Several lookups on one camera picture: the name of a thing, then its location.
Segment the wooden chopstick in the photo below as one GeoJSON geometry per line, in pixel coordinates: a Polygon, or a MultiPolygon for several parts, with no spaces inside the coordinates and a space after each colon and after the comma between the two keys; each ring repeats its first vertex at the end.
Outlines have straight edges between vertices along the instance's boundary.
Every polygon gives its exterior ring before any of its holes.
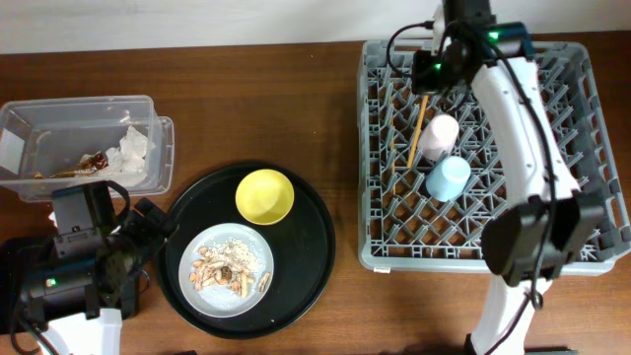
{"type": "MultiPolygon", "coordinates": [[[[389,128],[390,130],[394,131],[395,130],[395,126],[394,126],[394,104],[393,104],[393,96],[390,96],[389,98],[389,105],[388,108],[391,109],[391,113],[390,113],[390,119],[389,119],[389,128]]],[[[396,163],[396,153],[395,153],[395,138],[394,138],[394,133],[392,134],[392,137],[389,139],[389,148],[390,148],[390,152],[393,156],[393,160],[390,164],[390,178],[392,180],[395,180],[395,163],[396,163]]],[[[394,182],[392,184],[392,189],[391,189],[391,193],[393,195],[396,195],[396,182],[394,182]]]]}
{"type": "Polygon", "coordinates": [[[409,150],[409,155],[408,155],[408,159],[407,159],[407,169],[412,169],[414,160],[415,160],[415,156],[416,156],[416,150],[418,147],[418,141],[421,135],[421,130],[422,130],[422,123],[423,123],[423,119],[424,119],[424,115],[427,109],[427,103],[429,101],[429,96],[428,95],[424,95],[422,98],[422,102],[421,102],[421,106],[419,109],[419,114],[417,116],[416,119],[416,125],[415,125],[415,130],[412,136],[412,141],[410,144],[410,150],[409,150]]]}

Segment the pink cup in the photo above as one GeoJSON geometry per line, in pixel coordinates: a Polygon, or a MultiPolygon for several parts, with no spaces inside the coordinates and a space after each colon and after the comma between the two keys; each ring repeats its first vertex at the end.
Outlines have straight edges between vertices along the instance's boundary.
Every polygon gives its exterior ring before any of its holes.
{"type": "Polygon", "coordinates": [[[453,150],[458,134],[459,125],[454,117],[448,114],[434,116],[419,138],[421,156],[438,161],[453,150]]]}

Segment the white tissue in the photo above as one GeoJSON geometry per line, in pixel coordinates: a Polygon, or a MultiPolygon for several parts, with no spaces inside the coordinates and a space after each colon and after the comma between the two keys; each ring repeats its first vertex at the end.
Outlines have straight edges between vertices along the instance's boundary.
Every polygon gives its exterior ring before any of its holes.
{"type": "Polygon", "coordinates": [[[96,171],[97,176],[108,177],[136,174],[143,170],[148,149],[148,138],[133,126],[119,140],[117,147],[105,151],[107,165],[96,171]]]}

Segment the gold snack wrapper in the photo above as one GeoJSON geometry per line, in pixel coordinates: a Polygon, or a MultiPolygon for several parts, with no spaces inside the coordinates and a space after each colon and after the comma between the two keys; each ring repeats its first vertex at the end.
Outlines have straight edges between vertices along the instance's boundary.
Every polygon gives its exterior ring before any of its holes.
{"type": "Polygon", "coordinates": [[[76,176],[89,176],[99,170],[102,170],[108,166],[108,158],[101,151],[89,155],[85,154],[80,159],[75,168],[54,174],[49,178],[73,178],[76,176]]]}

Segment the food scraps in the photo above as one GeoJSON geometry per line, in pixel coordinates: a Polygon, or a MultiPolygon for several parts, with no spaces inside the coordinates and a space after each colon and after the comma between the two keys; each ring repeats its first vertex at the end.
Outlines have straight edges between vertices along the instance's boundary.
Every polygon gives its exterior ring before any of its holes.
{"type": "Polygon", "coordinates": [[[201,246],[195,254],[188,280],[196,291],[221,286],[245,299],[251,292],[265,291],[272,280],[272,272],[262,270],[259,254],[245,242],[230,239],[201,246]]]}

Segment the grey plate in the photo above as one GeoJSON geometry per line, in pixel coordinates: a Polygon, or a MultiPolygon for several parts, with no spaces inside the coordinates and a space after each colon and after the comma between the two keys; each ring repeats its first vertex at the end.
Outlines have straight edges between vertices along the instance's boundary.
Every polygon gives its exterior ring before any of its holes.
{"type": "Polygon", "coordinates": [[[188,276],[192,271],[191,262],[197,258],[196,250],[201,246],[210,247],[213,244],[222,244],[230,239],[245,242],[252,251],[258,253],[262,261],[262,270],[271,271],[273,280],[274,258],[272,251],[259,232],[236,223],[220,224],[202,231],[193,238],[182,253],[177,276],[179,290],[186,302],[204,316],[220,319],[240,316],[253,309],[262,300],[271,285],[272,280],[265,291],[262,293],[251,292],[245,299],[221,286],[206,288],[201,292],[194,289],[188,276]]]}

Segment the blue cup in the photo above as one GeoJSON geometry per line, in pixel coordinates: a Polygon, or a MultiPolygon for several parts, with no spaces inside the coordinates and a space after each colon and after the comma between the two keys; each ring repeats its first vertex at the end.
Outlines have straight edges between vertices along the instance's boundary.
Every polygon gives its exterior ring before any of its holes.
{"type": "Polygon", "coordinates": [[[462,194],[469,180],[469,163],[458,156],[448,156],[427,176],[428,193],[440,202],[447,202],[462,194]]]}

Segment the yellow bowl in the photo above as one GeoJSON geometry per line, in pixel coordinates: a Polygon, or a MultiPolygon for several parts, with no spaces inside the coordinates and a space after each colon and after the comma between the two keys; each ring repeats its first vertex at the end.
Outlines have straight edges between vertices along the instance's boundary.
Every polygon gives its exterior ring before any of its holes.
{"type": "Polygon", "coordinates": [[[290,213],[295,201],[295,190],[282,173],[261,169],[240,181],[235,200],[238,211],[247,221],[269,226],[282,221],[290,213]]]}

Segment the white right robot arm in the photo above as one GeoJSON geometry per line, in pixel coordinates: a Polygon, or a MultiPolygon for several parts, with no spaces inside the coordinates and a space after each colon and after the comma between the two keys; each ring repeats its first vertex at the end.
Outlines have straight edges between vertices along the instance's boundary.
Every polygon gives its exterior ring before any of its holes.
{"type": "Polygon", "coordinates": [[[538,88],[534,49],[521,23],[492,25],[435,19],[437,43],[412,83],[435,77],[435,90],[466,82],[486,114],[505,177],[507,209],[480,237],[493,277],[467,354],[522,354],[534,314],[562,269],[575,261],[604,214],[594,192],[580,190],[560,155],[538,88]]]}

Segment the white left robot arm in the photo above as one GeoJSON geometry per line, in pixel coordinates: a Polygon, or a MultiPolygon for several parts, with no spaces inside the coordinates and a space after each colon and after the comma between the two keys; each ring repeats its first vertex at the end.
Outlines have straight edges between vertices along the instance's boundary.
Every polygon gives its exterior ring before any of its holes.
{"type": "Polygon", "coordinates": [[[58,203],[56,231],[35,252],[19,282],[15,323],[45,354],[116,354],[125,292],[177,229],[147,198],[100,213],[58,203]]]}

